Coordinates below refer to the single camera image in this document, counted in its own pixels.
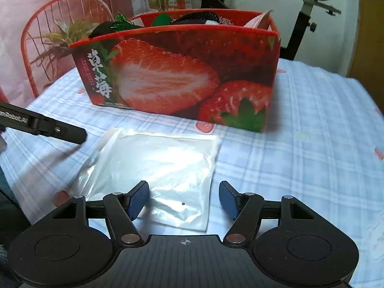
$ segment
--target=ribbed black surface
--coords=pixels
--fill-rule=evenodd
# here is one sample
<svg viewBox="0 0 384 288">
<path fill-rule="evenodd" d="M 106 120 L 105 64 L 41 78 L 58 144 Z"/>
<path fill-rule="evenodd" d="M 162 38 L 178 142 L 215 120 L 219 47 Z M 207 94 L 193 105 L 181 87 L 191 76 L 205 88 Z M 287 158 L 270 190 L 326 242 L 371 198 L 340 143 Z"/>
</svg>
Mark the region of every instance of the ribbed black surface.
<svg viewBox="0 0 384 288">
<path fill-rule="evenodd" d="M 184 245 L 185 240 L 191 243 Z M 245 250 L 228 248 L 215 235 L 152 236 L 143 247 L 123 249 L 109 270 L 78 286 L 144 287 L 288 288 L 265 276 Z M 32 286 L 24 284 L 20 288 Z"/>
</svg>

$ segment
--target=box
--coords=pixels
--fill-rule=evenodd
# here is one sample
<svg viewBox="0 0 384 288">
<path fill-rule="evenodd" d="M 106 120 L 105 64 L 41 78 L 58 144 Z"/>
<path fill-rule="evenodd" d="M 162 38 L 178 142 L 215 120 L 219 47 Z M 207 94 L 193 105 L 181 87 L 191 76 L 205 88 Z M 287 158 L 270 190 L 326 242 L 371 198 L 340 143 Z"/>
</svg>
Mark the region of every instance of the box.
<svg viewBox="0 0 384 288">
<path fill-rule="evenodd" d="M 177 19 L 196 11 L 166 13 Z M 91 102 L 262 131 L 279 32 L 272 19 L 268 30 L 243 27 L 258 12 L 210 11 L 220 25 L 151 27 L 159 13 L 149 13 L 138 16 L 144 28 L 72 44 Z"/>
</svg>

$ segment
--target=white chinese characters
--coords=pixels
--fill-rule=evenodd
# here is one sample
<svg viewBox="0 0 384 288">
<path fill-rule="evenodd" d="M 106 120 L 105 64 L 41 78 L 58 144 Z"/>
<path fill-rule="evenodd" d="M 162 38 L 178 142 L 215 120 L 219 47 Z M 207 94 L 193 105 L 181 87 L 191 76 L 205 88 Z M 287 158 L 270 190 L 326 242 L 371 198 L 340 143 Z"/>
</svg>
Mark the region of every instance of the white chinese characters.
<svg viewBox="0 0 384 288">
<path fill-rule="evenodd" d="M 94 49 L 92 49 L 91 53 L 88 53 L 88 61 L 91 63 L 92 70 L 95 72 L 96 88 L 98 88 L 96 92 L 109 99 L 109 93 L 111 93 L 112 90 L 109 84 L 105 81 L 107 76 L 100 71 L 100 68 L 102 68 L 103 65 L 97 54 L 98 52 Z"/>
</svg>

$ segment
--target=clear plastic package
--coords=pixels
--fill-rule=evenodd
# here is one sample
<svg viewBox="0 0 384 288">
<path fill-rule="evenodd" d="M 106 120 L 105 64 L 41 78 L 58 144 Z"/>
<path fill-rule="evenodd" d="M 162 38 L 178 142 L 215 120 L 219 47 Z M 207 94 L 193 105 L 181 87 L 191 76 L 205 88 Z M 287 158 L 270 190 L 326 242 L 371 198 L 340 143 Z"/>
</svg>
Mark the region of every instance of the clear plastic package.
<svg viewBox="0 0 384 288">
<path fill-rule="evenodd" d="M 152 221 L 205 230 L 219 143 L 216 135 L 110 129 L 79 171 L 70 195 L 101 200 L 145 180 L 150 205 L 139 217 L 149 211 Z"/>
</svg>

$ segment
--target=tablecloth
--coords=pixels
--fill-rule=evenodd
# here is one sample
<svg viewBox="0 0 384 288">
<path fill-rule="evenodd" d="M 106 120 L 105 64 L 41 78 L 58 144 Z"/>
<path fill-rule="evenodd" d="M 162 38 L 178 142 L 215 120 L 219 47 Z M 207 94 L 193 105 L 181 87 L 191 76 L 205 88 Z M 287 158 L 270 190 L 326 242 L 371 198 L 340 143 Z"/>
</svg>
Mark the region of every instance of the tablecloth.
<svg viewBox="0 0 384 288">
<path fill-rule="evenodd" d="M 357 244 L 360 261 L 354 288 L 384 286 L 384 120 L 354 79 L 301 62 L 280 59 L 266 131 L 253 133 L 217 125 L 222 139 L 212 180 L 206 234 L 225 235 L 230 222 L 220 207 L 218 185 L 266 200 L 293 195 Z M 48 88 L 28 109 L 83 127 L 80 147 L 8 129 L 0 156 L 4 174 L 27 218 L 36 222 L 53 208 L 53 196 L 70 187 L 96 142 L 110 127 L 198 133 L 195 120 L 94 106 L 76 69 Z M 197 234 L 136 220 L 144 234 Z M 277 224 L 262 225 L 261 231 Z M 90 222 L 105 231 L 103 221 Z"/>
</svg>

